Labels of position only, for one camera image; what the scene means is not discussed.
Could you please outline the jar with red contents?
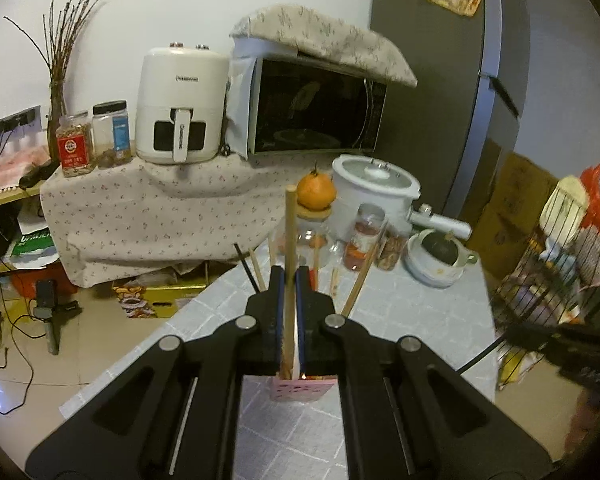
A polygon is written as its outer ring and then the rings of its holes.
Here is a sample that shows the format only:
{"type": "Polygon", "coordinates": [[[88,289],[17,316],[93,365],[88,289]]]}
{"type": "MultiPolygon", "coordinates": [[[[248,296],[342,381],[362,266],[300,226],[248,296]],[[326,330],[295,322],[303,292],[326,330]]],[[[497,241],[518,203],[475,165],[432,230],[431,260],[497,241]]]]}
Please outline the jar with red contents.
{"type": "Polygon", "coordinates": [[[343,265],[350,271],[359,271],[374,247],[385,225],[385,211],[370,203],[358,207],[355,222],[343,253],[343,265]]]}

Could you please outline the large orange fruit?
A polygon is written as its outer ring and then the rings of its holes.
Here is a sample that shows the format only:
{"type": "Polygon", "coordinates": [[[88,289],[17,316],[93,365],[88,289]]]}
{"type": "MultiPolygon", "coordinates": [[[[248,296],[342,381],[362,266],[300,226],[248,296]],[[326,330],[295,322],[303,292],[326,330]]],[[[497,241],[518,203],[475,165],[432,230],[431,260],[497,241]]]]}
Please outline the large orange fruit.
{"type": "Polygon", "coordinates": [[[317,165],[297,184],[297,200],[302,207],[320,211],[336,200],[337,191],[332,178],[317,169],[317,165]]]}

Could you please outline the floral cloth on cabinet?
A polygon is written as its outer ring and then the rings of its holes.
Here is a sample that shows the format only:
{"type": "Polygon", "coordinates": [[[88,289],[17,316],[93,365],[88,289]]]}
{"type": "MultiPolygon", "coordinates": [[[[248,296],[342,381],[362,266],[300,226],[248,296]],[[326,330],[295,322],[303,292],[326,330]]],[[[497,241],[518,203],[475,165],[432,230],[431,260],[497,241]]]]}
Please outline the floral cloth on cabinet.
{"type": "Polygon", "coordinates": [[[160,166],[134,158],[79,177],[56,171],[41,205],[59,259],[82,288],[258,247],[283,221],[285,188],[331,154],[265,155],[160,166]]]}

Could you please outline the jar with brown snacks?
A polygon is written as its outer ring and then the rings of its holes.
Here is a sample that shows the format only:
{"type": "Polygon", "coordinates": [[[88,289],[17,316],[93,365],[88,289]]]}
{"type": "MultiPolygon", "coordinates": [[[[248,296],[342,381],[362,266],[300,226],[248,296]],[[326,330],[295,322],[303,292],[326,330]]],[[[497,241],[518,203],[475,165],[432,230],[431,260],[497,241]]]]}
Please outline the jar with brown snacks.
{"type": "Polygon", "coordinates": [[[412,232],[411,226],[394,226],[387,223],[378,240],[375,264],[383,271],[393,270],[412,232]]]}

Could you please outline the glass jar with oranges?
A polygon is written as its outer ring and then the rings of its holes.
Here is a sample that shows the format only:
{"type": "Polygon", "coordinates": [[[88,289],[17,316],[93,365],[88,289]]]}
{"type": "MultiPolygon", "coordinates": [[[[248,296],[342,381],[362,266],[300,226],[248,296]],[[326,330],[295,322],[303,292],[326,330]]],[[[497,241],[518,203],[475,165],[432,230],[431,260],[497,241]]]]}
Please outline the glass jar with oranges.
{"type": "Polygon", "coordinates": [[[296,257],[298,266],[323,269],[338,255],[338,243],[330,228],[332,207],[313,210],[296,203],[296,257]]]}

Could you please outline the grey refrigerator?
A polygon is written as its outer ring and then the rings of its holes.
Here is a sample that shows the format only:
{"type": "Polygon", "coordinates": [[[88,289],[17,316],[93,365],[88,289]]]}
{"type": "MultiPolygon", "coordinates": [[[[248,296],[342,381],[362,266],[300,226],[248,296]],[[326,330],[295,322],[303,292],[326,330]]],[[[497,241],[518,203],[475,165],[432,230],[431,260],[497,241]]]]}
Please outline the grey refrigerator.
{"type": "Polygon", "coordinates": [[[370,27],[417,78],[390,84],[375,156],[414,174],[434,211],[476,223],[524,110],[527,0],[482,0],[471,18],[427,0],[373,0],[370,27]]]}

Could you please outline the cardboard boxes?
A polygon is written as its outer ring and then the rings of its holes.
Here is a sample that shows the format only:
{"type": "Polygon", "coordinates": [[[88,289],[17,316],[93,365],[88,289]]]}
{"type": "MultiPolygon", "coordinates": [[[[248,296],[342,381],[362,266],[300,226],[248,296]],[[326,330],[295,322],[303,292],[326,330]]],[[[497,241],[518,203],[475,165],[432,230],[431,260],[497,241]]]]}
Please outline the cardboard boxes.
{"type": "Polygon", "coordinates": [[[494,278],[516,268],[557,178],[527,157],[486,140],[460,220],[472,227],[467,247],[494,278]]]}

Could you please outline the black chopstick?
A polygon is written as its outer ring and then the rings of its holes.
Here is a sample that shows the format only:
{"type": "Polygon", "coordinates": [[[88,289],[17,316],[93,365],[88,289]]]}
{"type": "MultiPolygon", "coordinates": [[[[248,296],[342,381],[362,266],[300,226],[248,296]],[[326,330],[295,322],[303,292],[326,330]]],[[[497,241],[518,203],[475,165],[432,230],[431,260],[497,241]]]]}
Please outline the black chopstick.
{"type": "Polygon", "coordinates": [[[248,281],[251,284],[253,291],[256,294],[258,294],[260,292],[260,287],[257,283],[256,278],[254,277],[253,273],[251,272],[250,267],[248,266],[246,255],[242,252],[238,243],[234,243],[233,245],[235,248],[237,258],[240,261],[240,263],[242,264],[242,268],[244,269],[245,274],[247,275],[248,281]]]}

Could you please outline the wide wooden chopstick pair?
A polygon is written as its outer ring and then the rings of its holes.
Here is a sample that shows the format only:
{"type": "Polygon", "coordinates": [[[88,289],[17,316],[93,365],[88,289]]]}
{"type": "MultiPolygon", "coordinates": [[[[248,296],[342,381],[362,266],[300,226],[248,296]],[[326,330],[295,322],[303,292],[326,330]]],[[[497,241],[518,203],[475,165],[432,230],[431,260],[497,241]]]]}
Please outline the wide wooden chopstick pair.
{"type": "Polygon", "coordinates": [[[341,314],[345,318],[348,318],[350,316],[351,311],[356,303],[356,300],[358,300],[358,296],[360,296],[360,292],[364,286],[368,271],[370,270],[370,267],[372,266],[375,260],[376,252],[378,251],[378,246],[379,242],[378,240],[376,240],[375,244],[373,244],[373,247],[370,248],[370,251],[366,255],[360,272],[358,272],[358,277],[356,278],[354,285],[351,288],[350,294],[347,298],[347,301],[344,303],[341,310],[341,314]]]}

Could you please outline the dark green squash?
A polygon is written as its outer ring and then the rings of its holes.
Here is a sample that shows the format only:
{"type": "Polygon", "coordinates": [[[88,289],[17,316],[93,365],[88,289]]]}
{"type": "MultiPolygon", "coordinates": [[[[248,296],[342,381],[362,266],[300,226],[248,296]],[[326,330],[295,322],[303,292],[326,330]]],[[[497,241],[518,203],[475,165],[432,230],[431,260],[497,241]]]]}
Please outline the dark green squash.
{"type": "Polygon", "coordinates": [[[454,266],[460,256],[455,238],[438,231],[426,234],[420,244],[431,257],[448,266],[454,266]]]}

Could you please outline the thin bamboo chopstick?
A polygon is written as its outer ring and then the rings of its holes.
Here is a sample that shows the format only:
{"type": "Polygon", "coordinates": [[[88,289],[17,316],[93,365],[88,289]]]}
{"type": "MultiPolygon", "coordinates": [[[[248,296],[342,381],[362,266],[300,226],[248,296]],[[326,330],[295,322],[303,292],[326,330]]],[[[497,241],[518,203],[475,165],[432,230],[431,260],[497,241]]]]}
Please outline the thin bamboo chopstick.
{"type": "Polygon", "coordinates": [[[294,274],[297,269],[297,187],[288,185],[285,190],[285,287],[283,312],[282,364],[280,378],[291,380],[294,370],[294,326],[296,326],[296,300],[294,299],[294,274]]]}

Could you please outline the white rice cooker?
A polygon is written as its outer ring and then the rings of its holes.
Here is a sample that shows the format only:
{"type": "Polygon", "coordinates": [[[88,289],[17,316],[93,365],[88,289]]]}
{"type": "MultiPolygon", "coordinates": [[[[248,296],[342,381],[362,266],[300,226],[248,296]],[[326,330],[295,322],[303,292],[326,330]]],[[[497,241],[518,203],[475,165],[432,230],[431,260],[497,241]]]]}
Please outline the white rice cooker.
{"type": "Polygon", "coordinates": [[[372,204],[385,211],[385,220],[400,232],[410,234],[413,226],[452,233],[468,240],[471,226],[460,220],[434,214],[428,205],[414,207],[420,197],[418,180],[406,170],[383,160],[343,154],[332,161],[332,183],[337,196],[332,203],[329,229],[347,240],[358,207],[372,204]]]}

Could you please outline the floral cloth on microwave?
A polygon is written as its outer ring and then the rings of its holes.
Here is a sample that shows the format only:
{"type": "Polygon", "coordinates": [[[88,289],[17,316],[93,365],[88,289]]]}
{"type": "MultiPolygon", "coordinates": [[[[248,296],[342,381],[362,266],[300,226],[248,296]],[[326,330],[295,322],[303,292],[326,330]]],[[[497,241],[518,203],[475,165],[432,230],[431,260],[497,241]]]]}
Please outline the floral cloth on microwave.
{"type": "Polygon", "coordinates": [[[279,3],[255,10],[234,25],[230,36],[273,41],[383,80],[417,86],[411,66],[391,40],[300,4],[279,3]]]}

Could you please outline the red label nut jar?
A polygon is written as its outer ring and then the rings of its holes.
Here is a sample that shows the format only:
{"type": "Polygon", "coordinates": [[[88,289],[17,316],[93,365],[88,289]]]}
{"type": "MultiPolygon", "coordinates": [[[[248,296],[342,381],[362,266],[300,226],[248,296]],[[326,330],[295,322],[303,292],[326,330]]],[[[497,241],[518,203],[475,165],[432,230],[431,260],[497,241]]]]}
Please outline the red label nut jar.
{"type": "Polygon", "coordinates": [[[87,110],[60,118],[56,143],[60,166],[66,178],[89,174],[94,169],[92,125],[87,110]]]}

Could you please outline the pink perforated utensil holder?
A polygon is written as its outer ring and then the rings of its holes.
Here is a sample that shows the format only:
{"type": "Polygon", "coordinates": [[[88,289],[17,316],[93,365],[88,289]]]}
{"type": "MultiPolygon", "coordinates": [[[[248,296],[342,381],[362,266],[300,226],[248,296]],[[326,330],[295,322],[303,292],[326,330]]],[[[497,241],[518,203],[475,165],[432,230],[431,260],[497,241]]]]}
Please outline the pink perforated utensil holder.
{"type": "Polygon", "coordinates": [[[314,402],[337,384],[336,376],[302,375],[298,379],[274,376],[270,382],[270,398],[275,402],[314,402]]]}

